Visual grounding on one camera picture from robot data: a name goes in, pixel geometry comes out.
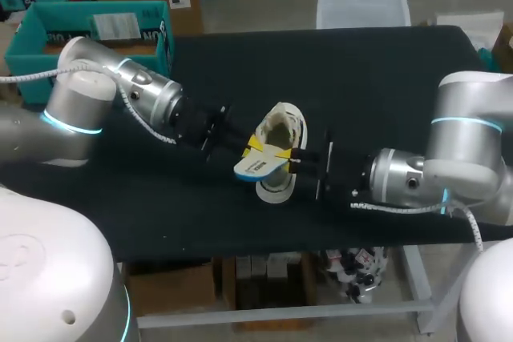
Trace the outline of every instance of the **table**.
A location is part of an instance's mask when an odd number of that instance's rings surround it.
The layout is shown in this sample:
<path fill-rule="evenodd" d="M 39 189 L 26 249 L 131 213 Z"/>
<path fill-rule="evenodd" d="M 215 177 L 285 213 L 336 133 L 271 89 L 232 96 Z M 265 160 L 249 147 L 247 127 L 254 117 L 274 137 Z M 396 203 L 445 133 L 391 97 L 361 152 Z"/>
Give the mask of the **table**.
<path fill-rule="evenodd" d="M 318 149 L 330 127 L 351 150 L 421 154 L 437 86 L 459 70 L 483 65 L 459 28 L 437 26 L 177 38 L 173 77 L 197 100 L 232 103 L 232 118 L 249 131 L 284 101 L 303 111 L 308 148 Z M 512 144 L 505 140 L 506 155 Z M 465 221 L 446 216 L 324 210 L 314 202 L 314 181 L 301 176 L 289 202 L 262 203 L 251 183 L 234 178 L 236 161 L 216 151 L 205 165 L 200 154 L 159 143 L 130 116 L 112 111 L 85 167 L 18 164 L 0 173 L 8 188 L 83 213 L 123 262 L 472 241 Z M 512 227 L 481 230 L 484 240 L 513 236 Z M 418 248 L 403 250 L 415 301 L 154 316 L 139 326 L 419 312 L 421 332 L 433 332 L 454 307 L 475 250 L 464 246 L 433 294 Z"/>

